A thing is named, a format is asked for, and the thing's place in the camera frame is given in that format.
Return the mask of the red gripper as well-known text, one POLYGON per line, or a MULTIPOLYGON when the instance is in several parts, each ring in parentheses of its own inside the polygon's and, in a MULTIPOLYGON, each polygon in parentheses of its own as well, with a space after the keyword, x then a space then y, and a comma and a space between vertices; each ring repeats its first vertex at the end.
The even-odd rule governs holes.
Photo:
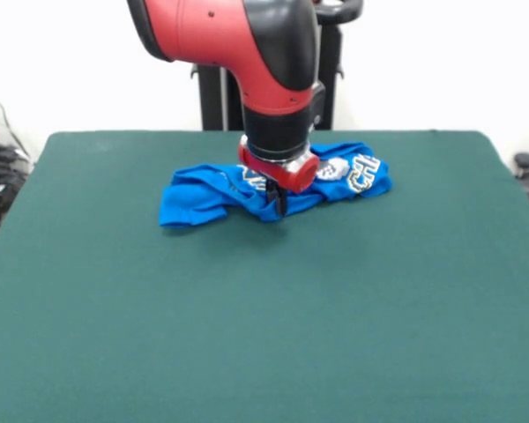
POLYGON ((239 145, 238 155, 244 166, 267 178, 266 201, 270 204, 276 200, 279 216, 287 214, 286 189, 294 193, 303 192, 314 181, 319 166, 319 158, 308 147, 302 154, 289 160, 260 159, 246 145, 239 145))

